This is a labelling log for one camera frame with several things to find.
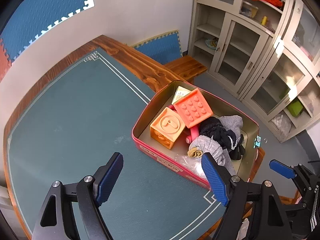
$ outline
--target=wooden bench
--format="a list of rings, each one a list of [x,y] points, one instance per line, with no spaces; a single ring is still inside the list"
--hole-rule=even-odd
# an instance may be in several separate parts
[[[190,56],[184,56],[165,64],[172,72],[193,84],[193,79],[207,71],[207,67],[202,65]]]

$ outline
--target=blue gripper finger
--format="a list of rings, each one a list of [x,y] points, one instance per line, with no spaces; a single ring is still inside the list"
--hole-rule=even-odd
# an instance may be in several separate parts
[[[223,181],[223,178],[219,175],[217,169],[224,168],[222,166],[218,166],[214,158],[211,156],[210,153],[205,153],[201,157],[201,166],[204,171],[205,176],[210,184],[210,187],[214,193],[215,198],[222,203],[225,207],[229,203],[228,198],[228,186]]]
[[[93,194],[98,206],[106,202],[123,168],[123,156],[115,152],[108,163],[94,174]]]
[[[293,168],[288,167],[287,165],[273,159],[269,163],[270,169],[279,173],[280,175],[286,177],[287,179],[294,179],[296,177],[296,173]]]

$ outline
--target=white wall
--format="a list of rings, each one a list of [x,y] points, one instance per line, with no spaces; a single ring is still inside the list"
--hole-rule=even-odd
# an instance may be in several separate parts
[[[57,25],[30,45],[0,83],[0,145],[11,113],[54,64],[104,34],[128,45],[178,29],[187,50],[193,0],[94,0],[95,6]],[[0,157],[0,184],[4,184]]]
[[[320,120],[306,129],[320,157]]]

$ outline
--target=orange block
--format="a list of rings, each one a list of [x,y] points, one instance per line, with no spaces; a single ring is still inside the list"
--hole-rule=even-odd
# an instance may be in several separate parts
[[[213,111],[199,89],[191,91],[175,102],[173,106],[188,128],[213,115]]]
[[[171,150],[185,127],[186,125],[181,117],[175,111],[166,107],[150,125],[150,135]]]

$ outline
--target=metal screw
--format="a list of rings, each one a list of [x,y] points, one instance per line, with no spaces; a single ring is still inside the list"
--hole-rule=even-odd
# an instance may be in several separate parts
[[[60,185],[60,181],[56,180],[54,183],[52,183],[53,187],[57,187]]]
[[[271,186],[272,186],[272,183],[271,183],[271,181],[266,180],[266,181],[264,182],[264,185],[266,185],[267,187],[271,187]]]
[[[86,176],[84,177],[85,182],[90,182],[92,180],[92,176]]]
[[[233,181],[233,182],[239,182],[240,181],[240,177],[239,176],[232,176],[231,177],[231,180]]]

